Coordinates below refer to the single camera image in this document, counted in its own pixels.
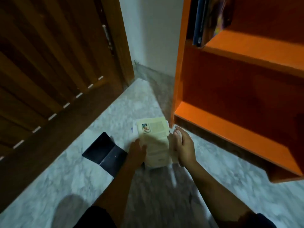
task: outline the black wallet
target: black wallet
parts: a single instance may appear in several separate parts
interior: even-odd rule
[[[92,145],[83,152],[82,157],[97,163],[110,175],[115,177],[125,162],[127,152],[115,145],[107,133],[103,132]]]

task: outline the white wall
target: white wall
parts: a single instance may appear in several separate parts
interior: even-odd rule
[[[132,61],[175,76],[184,0],[120,0]]]

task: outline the paper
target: paper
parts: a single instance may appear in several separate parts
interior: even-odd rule
[[[177,157],[170,150],[169,125],[165,117],[133,121],[133,135],[140,138],[141,145],[147,145],[145,165],[153,168],[177,163]]]

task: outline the marble floor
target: marble floor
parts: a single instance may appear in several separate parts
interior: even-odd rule
[[[72,227],[112,181],[81,154],[102,133],[127,150],[135,119],[169,118],[174,78],[136,66],[135,82],[0,214],[0,227]],[[278,228],[304,227],[304,181],[272,184],[264,170],[208,135],[190,133],[199,163],[253,211]],[[214,226],[188,172],[173,165],[139,169],[132,181],[123,227]]]

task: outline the sleeve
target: sleeve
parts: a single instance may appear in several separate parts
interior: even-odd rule
[[[99,206],[91,206],[74,226],[74,228],[82,227],[116,228],[116,225],[105,209]]]
[[[248,228],[277,228],[272,221],[266,218],[263,214],[252,214],[249,216],[244,227]]]

